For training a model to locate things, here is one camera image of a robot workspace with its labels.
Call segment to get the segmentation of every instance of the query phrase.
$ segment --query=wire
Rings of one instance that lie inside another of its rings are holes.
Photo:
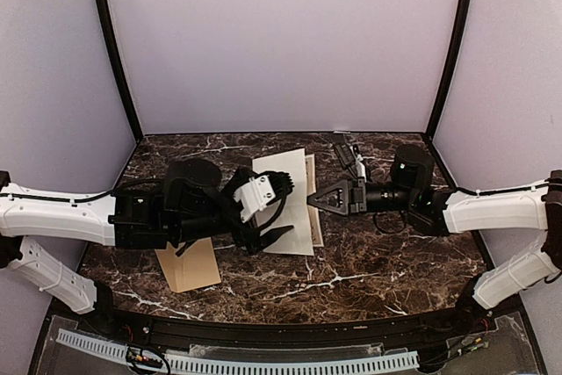
[[[466,189],[466,188],[456,188],[455,191],[458,192],[463,192],[466,195],[473,195],[473,196],[481,196],[481,197],[488,197],[490,195],[496,195],[499,193],[512,193],[512,192],[522,192],[522,191],[530,191],[532,189],[540,189],[540,188],[544,188],[546,186],[549,186],[550,183],[544,183],[544,184],[538,184],[536,186],[522,186],[519,188],[508,188],[508,189],[499,189],[499,190],[495,190],[495,191],[480,191],[480,192],[476,192],[476,191],[471,191],[470,189]]]
[[[559,272],[554,278],[551,278],[550,280],[548,279],[548,277],[545,277],[544,282],[547,285],[550,285],[550,284],[554,283],[556,280],[558,280],[560,278],[560,276],[562,276],[562,271]]]
[[[131,350],[131,348],[139,349],[139,352],[138,353],[133,352]],[[166,371],[167,371],[166,375],[171,375],[172,368],[169,365],[168,359],[159,350],[154,349],[152,347],[144,347],[144,346],[139,346],[139,345],[136,345],[136,344],[133,344],[133,343],[129,343],[127,345],[126,351],[127,351],[126,357],[129,356],[129,353],[131,355],[136,354],[137,356],[140,356],[140,357],[144,357],[143,356],[144,351],[149,351],[149,352],[153,353],[154,355],[156,355],[162,361],[162,366],[166,366]],[[155,369],[155,371],[148,371],[146,369],[142,369],[137,365],[137,363],[134,359],[131,359],[131,360],[126,359],[126,362],[128,364],[131,364],[131,366],[133,367],[133,369],[131,369],[131,367],[129,365],[127,365],[127,368],[129,368],[130,371],[132,371],[136,374],[139,374],[139,375],[152,375],[152,374],[157,373],[160,370],[160,369]]]
[[[48,202],[66,202],[66,203],[74,203],[74,204],[84,204],[87,202],[97,201],[98,199],[107,197],[113,193],[118,193],[124,191],[126,188],[130,188],[133,186],[138,186],[140,184],[161,184],[162,179],[135,179],[130,182],[125,182],[121,184],[119,187],[111,189],[110,191],[105,191],[99,193],[93,197],[84,197],[84,198],[58,198],[58,197],[45,197],[42,195],[28,195],[25,193],[0,193],[0,198],[12,197],[12,198],[19,198],[19,199],[35,199],[38,201],[48,201]]]
[[[195,244],[197,240],[198,239],[191,239],[190,241],[185,241],[185,244],[176,251],[176,256],[178,258],[181,257],[187,249],[189,249],[191,246]]]
[[[102,333],[100,333],[97,329],[94,328],[93,325],[90,324],[90,322],[86,319],[86,318],[82,318],[81,322],[84,322],[88,327],[90,327],[94,333],[96,333],[97,335],[103,337],[104,335]]]
[[[270,174],[270,173],[272,173],[272,172],[265,171],[264,173],[258,175],[257,177],[260,177],[261,175],[267,175],[267,174]],[[285,205],[287,203],[287,197],[289,196],[289,186],[287,186],[285,181],[283,181],[283,180],[282,180],[282,183],[281,183],[281,191],[282,191],[281,200],[279,202],[279,206],[277,207],[277,210],[275,210],[273,215],[271,215],[271,217],[267,221],[265,221],[261,226],[256,227],[256,230],[262,232],[264,229],[271,226],[275,222],[275,220],[277,220],[279,218],[279,216],[281,215],[281,213],[283,212],[283,209],[285,208]]]
[[[357,174],[357,169],[356,169],[354,166],[352,166],[352,165],[349,166],[349,167],[347,168],[347,171],[351,174],[351,176],[352,176],[354,179],[358,179],[358,178],[359,178],[359,175]]]
[[[484,327],[486,327],[486,332],[484,333],[484,336],[486,336],[490,332],[490,324],[488,324],[486,318],[482,318],[482,323],[484,324]]]
[[[433,362],[435,362],[436,360],[440,359],[441,357],[444,357],[444,356],[449,355],[449,352],[450,352],[450,351],[452,351],[453,349],[455,349],[458,345],[460,345],[464,340],[466,340],[466,339],[468,338],[468,336],[471,334],[470,331],[468,332],[467,335],[464,335],[464,336],[461,337],[459,340],[455,341],[455,342],[453,343],[453,345],[450,346],[450,347],[449,347],[446,351],[444,351],[443,353],[440,353],[439,355],[437,355],[437,356],[435,356],[435,357],[433,357],[433,358],[431,358],[431,359],[428,359],[428,360],[426,360],[426,361],[424,361],[424,362],[420,362],[420,364],[437,365],[437,364],[434,364]]]
[[[433,327],[433,326],[427,325],[427,324],[418,325],[416,328],[418,328],[418,329],[432,329],[436,333],[450,333],[453,329],[455,329],[454,327],[437,328],[437,327]]]
[[[406,215],[404,215],[404,213],[402,211],[400,211],[400,218],[402,219],[402,228],[398,229],[398,230],[386,230],[380,227],[380,225],[378,224],[378,220],[377,220],[377,216],[380,213],[374,213],[372,215],[372,222],[375,224],[375,228],[382,234],[398,234],[398,233],[402,233],[407,226],[406,223]]]
[[[127,332],[129,333],[129,342],[130,343],[134,342],[134,335],[133,335],[133,331],[131,330],[131,327],[129,327],[128,325],[124,325],[123,328],[126,329]]]
[[[474,351],[481,349],[483,347],[488,347],[488,343],[483,343],[482,342],[482,338],[484,336],[478,337],[475,340],[473,340],[470,344],[467,344],[463,347],[461,347],[460,349],[458,349],[452,356],[447,357],[444,360],[441,360],[439,362],[434,362],[434,363],[430,363],[430,364],[426,364],[427,366],[443,366],[444,364],[447,364],[448,362],[450,362],[451,360],[454,360],[458,357],[464,356],[464,355],[468,355],[469,353],[473,353]]]

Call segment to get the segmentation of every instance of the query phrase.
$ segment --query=curved black frame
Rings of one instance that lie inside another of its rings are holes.
[[[465,33],[466,17],[468,16],[468,7],[470,2],[471,0],[458,0],[455,23],[453,24],[453,31],[450,35],[449,50],[447,51],[447,58],[445,59],[441,82],[439,83],[439,88],[437,89],[436,100],[433,104],[431,116],[429,117],[428,127],[425,130],[425,135],[430,141],[432,141],[433,137],[436,135],[439,120],[443,115],[443,108],[445,107],[445,102],[447,101],[450,83],[455,73],[458,53],[460,52],[463,35]]]
[[[142,133],[139,117],[134,109],[131,91],[129,90],[129,86],[126,82],[125,70],[123,68],[123,63],[121,62],[115,32],[113,31],[109,4],[107,3],[107,0],[96,0],[96,6],[97,14],[99,15],[99,23],[102,27],[102,33],[104,34],[105,48],[107,49],[107,55],[109,56],[109,61],[112,65],[113,77],[115,78],[119,96],[121,97],[121,103],[125,109],[126,118],[129,121],[129,126],[133,132],[133,136],[137,142],[140,142],[142,141],[144,134]]]
[[[502,302],[494,311],[495,316],[513,312],[521,315],[539,373],[546,374],[537,339],[519,296]],[[126,311],[117,311],[115,316],[133,330],[135,343],[156,348],[189,350],[192,345],[197,344],[228,348],[289,350],[383,343],[385,350],[405,347],[417,350],[423,360],[428,356],[434,356],[436,351],[441,352],[446,349],[446,341],[451,337],[451,333],[423,331],[419,330],[420,326],[436,324],[436,322],[450,317],[452,312],[452,309],[444,309],[384,320],[314,325],[254,325],[187,321]],[[103,335],[103,333],[97,332],[86,319],[71,313],[59,300],[53,299],[41,327],[28,375],[35,375],[38,369],[43,350],[42,345],[46,340],[54,316],[75,320],[78,322],[78,329]],[[494,328],[494,322],[491,321],[490,329]]]

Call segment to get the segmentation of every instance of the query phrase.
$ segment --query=black metal pole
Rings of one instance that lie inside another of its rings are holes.
[[[447,52],[447,59],[445,59],[445,66],[443,74],[441,75],[441,82],[437,90],[436,101],[433,104],[431,117],[429,118],[428,127],[425,134],[430,140],[436,134],[439,120],[443,114],[443,108],[447,101],[447,94],[449,94],[450,82],[453,79],[455,66],[457,65],[458,52],[463,41],[463,33],[465,32],[466,17],[468,15],[468,7],[471,0],[458,0],[457,14],[455,15],[455,23],[453,24],[453,32],[450,36],[449,51]]]
[[[134,110],[133,98],[131,97],[131,91],[126,83],[125,71],[123,70],[123,64],[121,63],[121,56],[119,55],[119,49],[117,47],[117,41],[115,39],[115,32],[113,31],[112,17],[109,12],[109,4],[107,0],[96,0],[97,14],[99,15],[99,22],[102,26],[102,32],[105,39],[105,47],[107,48],[107,54],[109,55],[109,61],[112,65],[113,76],[115,77],[115,82],[117,83],[117,89],[121,97],[121,102],[125,108],[126,118],[129,121],[129,126],[131,131],[133,131],[133,136],[137,142],[142,140],[143,133],[141,129],[141,123],[139,122],[139,117],[137,112]]]

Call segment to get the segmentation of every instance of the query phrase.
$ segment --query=lavender wall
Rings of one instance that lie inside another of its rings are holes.
[[[421,131],[457,0],[110,0],[146,133]]]
[[[562,0],[472,0],[436,145],[459,184],[532,182],[562,168]],[[537,233],[485,233],[502,263]],[[562,283],[523,295],[549,372],[562,373]]]
[[[0,169],[36,189],[110,188],[133,148],[94,0],[0,0]],[[82,242],[40,240],[76,267]],[[0,372],[27,373],[50,298],[0,270]]]

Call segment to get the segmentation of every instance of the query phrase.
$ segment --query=white cable tray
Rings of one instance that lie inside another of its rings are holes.
[[[100,340],[62,328],[59,329],[56,342],[116,364],[126,364],[127,347],[124,344]],[[419,367],[417,351],[363,359],[290,364],[210,360],[174,354],[170,350],[165,356],[172,373],[179,375],[376,375]],[[160,372],[166,372],[166,367],[162,367]]]

